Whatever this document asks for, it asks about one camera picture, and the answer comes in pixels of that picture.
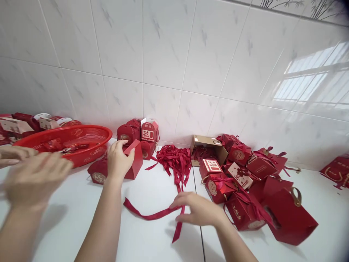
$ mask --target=hand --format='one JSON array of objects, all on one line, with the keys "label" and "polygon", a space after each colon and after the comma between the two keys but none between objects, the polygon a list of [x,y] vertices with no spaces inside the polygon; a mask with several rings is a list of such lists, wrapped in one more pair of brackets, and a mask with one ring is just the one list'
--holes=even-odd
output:
[{"label": "hand", "polygon": [[18,164],[21,160],[35,156],[38,151],[29,147],[5,146],[0,147],[0,168]]},{"label": "hand", "polygon": [[195,194],[194,192],[180,192],[174,199],[170,208],[189,206],[191,213],[176,217],[176,221],[190,223],[198,226],[217,227],[221,221],[226,220],[223,209],[215,203]]},{"label": "hand", "polygon": [[12,167],[4,188],[12,208],[45,208],[73,163],[60,153],[41,153]]},{"label": "hand", "polygon": [[128,140],[119,140],[110,147],[108,151],[108,178],[123,180],[131,168],[135,158],[135,149],[133,148],[130,155],[126,156],[123,152],[123,145],[127,142]]}]

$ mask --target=marble-pattern tile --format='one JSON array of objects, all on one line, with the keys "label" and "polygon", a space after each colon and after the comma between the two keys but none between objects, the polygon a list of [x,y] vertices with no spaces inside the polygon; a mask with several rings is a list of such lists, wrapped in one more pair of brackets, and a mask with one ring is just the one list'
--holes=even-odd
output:
[{"label": "marble-pattern tile", "polygon": [[161,140],[173,141],[181,91],[144,84],[143,92],[144,117],[158,122]]},{"label": "marble-pattern tile", "polygon": [[221,97],[256,103],[297,22],[251,7]]},{"label": "marble-pattern tile", "polygon": [[248,9],[224,1],[197,1],[183,90],[220,95]]},{"label": "marble-pattern tile", "polygon": [[182,91],[174,142],[190,144],[194,134],[206,136],[217,103],[217,97]]},{"label": "marble-pattern tile", "polygon": [[342,1],[338,0],[304,0],[306,9],[303,16],[319,21],[349,25],[348,11]]},{"label": "marble-pattern tile", "polygon": [[254,105],[241,132],[241,141],[252,147],[253,150],[266,147],[289,113],[290,111],[286,110]]},{"label": "marble-pattern tile", "polygon": [[83,124],[109,126],[109,111],[103,77],[62,69],[77,120]]},{"label": "marble-pattern tile", "polygon": [[113,133],[132,118],[143,117],[143,84],[118,78],[104,77],[105,92]]},{"label": "marble-pattern tile", "polygon": [[348,150],[349,123],[291,112],[268,146],[287,152],[291,162],[320,170]]},{"label": "marble-pattern tile", "polygon": [[324,72],[323,65],[345,33],[339,26],[300,20],[258,103],[295,110],[299,99],[309,99],[323,81],[321,75],[316,76],[317,72]]},{"label": "marble-pattern tile", "polygon": [[17,60],[0,57],[0,90],[1,113],[42,112]]},{"label": "marble-pattern tile", "polygon": [[91,0],[105,76],[142,82],[142,0]]},{"label": "marble-pattern tile", "polygon": [[255,105],[250,103],[220,98],[208,132],[209,136],[216,137],[223,133],[241,135],[254,108]]},{"label": "marble-pattern tile", "polygon": [[76,118],[61,68],[18,61],[42,112]]},{"label": "marble-pattern tile", "polygon": [[40,2],[61,67],[101,74],[90,2]]},{"label": "marble-pattern tile", "polygon": [[301,15],[308,4],[308,0],[252,0],[252,5],[275,11],[282,11],[294,15]]},{"label": "marble-pattern tile", "polygon": [[181,89],[196,0],[144,0],[144,83]]},{"label": "marble-pattern tile", "polygon": [[59,66],[38,0],[0,1],[0,24],[12,58]]}]

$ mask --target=red plastic bowl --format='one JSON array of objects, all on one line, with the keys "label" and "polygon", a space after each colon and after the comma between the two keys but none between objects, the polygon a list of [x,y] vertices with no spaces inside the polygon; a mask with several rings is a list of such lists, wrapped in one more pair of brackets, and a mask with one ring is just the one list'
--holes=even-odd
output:
[{"label": "red plastic bowl", "polygon": [[48,150],[42,143],[56,138],[60,138],[65,147],[69,147],[73,144],[89,144],[89,147],[86,149],[63,155],[64,158],[74,163],[75,168],[88,164],[103,156],[107,150],[106,143],[112,137],[112,134],[110,129],[103,126],[67,126],[27,136],[13,145],[31,147],[39,152],[47,152]]}]

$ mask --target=red ribbon bow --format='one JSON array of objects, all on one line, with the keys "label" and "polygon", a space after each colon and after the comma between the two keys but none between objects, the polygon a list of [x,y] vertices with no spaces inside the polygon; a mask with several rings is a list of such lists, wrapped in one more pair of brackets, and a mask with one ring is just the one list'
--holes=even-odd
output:
[{"label": "red ribbon bow", "polygon": [[[174,184],[177,187],[177,191],[183,192],[183,185],[186,186],[190,169],[192,168],[192,162],[190,157],[189,148],[178,149],[174,145],[163,146],[161,150],[156,153],[156,158],[152,157],[152,160],[157,161],[156,164],[146,168],[145,170],[150,170],[155,167],[158,163],[162,164],[167,174],[171,176],[170,168],[173,169]],[[173,211],[179,209],[176,207],[174,209],[167,208],[163,211],[155,213],[153,215],[144,216],[139,213],[139,211],[133,207],[128,199],[125,199],[124,206],[131,212],[137,214],[138,216],[146,220],[156,220],[162,218]],[[182,206],[181,214],[184,214],[185,206]],[[173,236],[172,243],[179,239],[181,234],[182,223],[177,223],[176,230]]]}]

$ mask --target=white table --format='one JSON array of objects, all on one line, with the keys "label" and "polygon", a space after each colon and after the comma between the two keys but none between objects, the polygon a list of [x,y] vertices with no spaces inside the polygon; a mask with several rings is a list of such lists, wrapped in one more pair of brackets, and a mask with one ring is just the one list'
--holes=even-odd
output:
[{"label": "white table", "polygon": [[[135,180],[125,180],[122,196],[144,215],[165,209],[177,195],[173,176],[169,177],[162,165],[150,171],[144,169],[155,161],[144,161]],[[92,183],[87,166],[73,170],[73,174],[54,193],[50,200],[35,244],[36,262],[73,261],[84,238],[97,206],[102,186]],[[0,170],[0,183],[7,168]],[[319,223],[313,234],[298,247],[275,240],[268,226],[258,231],[240,232],[241,237],[260,262],[263,261],[341,261],[348,234],[349,189],[339,191],[333,183],[315,171],[290,172],[302,192],[302,205]],[[185,191],[197,191],[209,199],[200,184],[199,169],[193,167]],[[8,205],[0,198],[0,222]],[[179,240],[171,244],[180,210],[156,221],[145,221],[123,207],[117,261],[186,261],[223,262],[224,255],[215,229],[183,225]]]},{"label": "white table", "polygon": [[[122,196],[127,197],[141,214],[150,215],[167,208],[177,195],[173,176],[169,177],[158,164],[150,171],[144,169],[155,161],[144,161],[135,180],[125,180]],[[36,242],[35,262],[74,261],[92,221],[102,186],[92,183],[87,166],[73,170],[73,174],[54,193],[50,200]],[[8,168],[0,170],[3,181]],[[195,191],[191,170],[186,191]],[[8,211],[7,202],[0,200],[0,222]],[[145,221],[130,213],[124,206],[121,217],[117,261],[193,261],[203,262],[200,227],[183,225],[181,236],[171,244],[175,231],[177,210],[161,219]]]},{"label": "white table", "polygon": [[[210,199],[203,185],[198,167],[194,167],[196,192]],[[256,256],[264,261],[343,261],[348,255],[349,189],[338,190],[334,183],[319,172],[302,170],[299,174],[284,172],[282,179],[293,181],[302,193],[302,205],[319,223],[314,232],[299,246],[292,246],[275,240],[266,225],[257,231],[242,231],[240,236]],[[206,262],[225,261],[218,236],[213,227],[202,227],[202,238]]]}]

